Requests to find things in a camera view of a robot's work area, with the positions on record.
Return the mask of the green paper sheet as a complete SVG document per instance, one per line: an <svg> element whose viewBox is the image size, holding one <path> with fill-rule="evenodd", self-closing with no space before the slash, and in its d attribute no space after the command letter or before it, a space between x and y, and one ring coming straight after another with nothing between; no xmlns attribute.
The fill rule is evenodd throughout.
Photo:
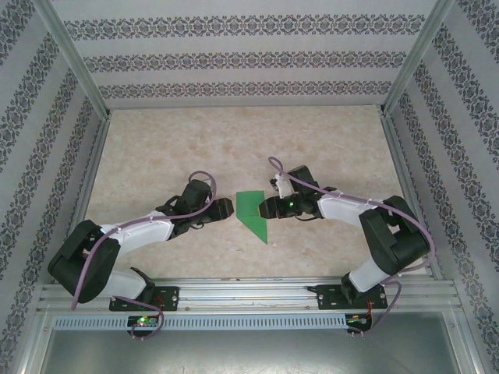
<svg viewBox="0 0 499 374"><path fill-rule="evenodd" d="M243 191L236 195L236 217L264 244L268 243L267 220L262 218L259 205L264 201L264 191Z"/></svg>

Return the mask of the controller board with LEDs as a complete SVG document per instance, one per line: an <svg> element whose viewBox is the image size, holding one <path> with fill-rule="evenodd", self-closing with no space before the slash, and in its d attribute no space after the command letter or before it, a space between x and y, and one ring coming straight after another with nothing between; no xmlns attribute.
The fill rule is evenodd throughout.
<svg viewBox="0 0 499 374"><path fill-rule="evenodd" d="M129 316L127 319L127 329L134 328L138 331L152 331L159 326L159 315L156 316Z"/></svg>
<svg viewBox="0 0 499 374"><path fill-rule="evenodd" d="M345 318L348 329L354 333L366 332L373 325L370 314L346 314Z"/></svg>

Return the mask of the aluminium mounting rail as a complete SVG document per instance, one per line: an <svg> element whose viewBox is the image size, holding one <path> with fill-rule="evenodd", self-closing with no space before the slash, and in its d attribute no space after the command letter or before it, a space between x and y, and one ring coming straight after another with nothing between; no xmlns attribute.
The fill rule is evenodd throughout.
<svg viewBox="0 0 499 374"><path fill-rule="evenodd" d="M428 275L408 275L397 287L385 287L392 312L447 312L462 309L455 282ZM339 277L162 278L158 286L179 288L179 314L281 314L316 312L317 296L308 287L339 284Z"/></svg>

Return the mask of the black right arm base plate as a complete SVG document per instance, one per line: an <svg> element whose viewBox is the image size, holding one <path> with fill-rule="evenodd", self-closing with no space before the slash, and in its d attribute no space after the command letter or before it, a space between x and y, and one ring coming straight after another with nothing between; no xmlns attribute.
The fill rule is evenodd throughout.
<svg viewBox="0 0 499 374"><path fill-rule="evenodd" d="M315 287L319 310L386 309L388 300L383 286L374 286L352 297L343 292L340 284L320 284Z"/></svg>

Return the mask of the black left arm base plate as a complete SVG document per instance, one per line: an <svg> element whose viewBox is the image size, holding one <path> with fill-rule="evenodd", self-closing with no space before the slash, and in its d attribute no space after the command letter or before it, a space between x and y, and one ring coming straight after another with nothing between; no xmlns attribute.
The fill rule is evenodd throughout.
<svg viewBox="0 0 499 374"><path fill-rule="evenodd" d="M160 309L162 312L174 312L178 308L179 288L173 286L156 286L146 288L135 302L114 297L109 302L112 312L142 312Z"/></svg>

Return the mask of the aluminium side rail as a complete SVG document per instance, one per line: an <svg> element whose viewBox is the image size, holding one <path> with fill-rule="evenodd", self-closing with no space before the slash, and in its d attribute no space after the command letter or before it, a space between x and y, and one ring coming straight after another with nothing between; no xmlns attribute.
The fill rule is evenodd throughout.
<svg viewBox="0 0 499 374"><path fill-rule="evenodd" d="M110 121L109 115L106 120L101 121L95 132L88 132L84 136L78 150L65 154L62 159L61 176L68 176L69 179L64 180L62 206L54 229L48 263L52 261L74 227L86 216Z"/></svg>
<svg viewBox="0 0 499 374"><path fill-rule="evenodd" d="M416 215L418 221L429 231L430 229L427 227L426 221L424 220L423 212L420 209L419 201L416 196L416 190L414 189L412 183L410 168L407 166L403 149L398 140L393 122L385 115L381 115L380 123L382 124L384 130L402 194L405 197L407 204Z"/></svg>

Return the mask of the aluminium frame post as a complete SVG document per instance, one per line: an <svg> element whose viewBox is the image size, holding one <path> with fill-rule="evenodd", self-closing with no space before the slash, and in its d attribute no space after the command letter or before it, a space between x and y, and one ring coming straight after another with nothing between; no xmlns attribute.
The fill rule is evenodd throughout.
<svg viewBox="0 0 499 374"><path fill-rule="evenodd" d="M383 116L388 116L393 112L400 96L409 84L412 74L416 71L416 68L422 61L431 41L440 29L441 24L444 22L454 3L455 0L436 0L434 7L426 18L400 72L396 76L384 103L380 106L380 111Z"/></svg>
<svg viewBox="0 0 499 374"><path fill-rule="evenodd" d="M51 0L31 1L98 115L107 119L110 109Z"/></svg>

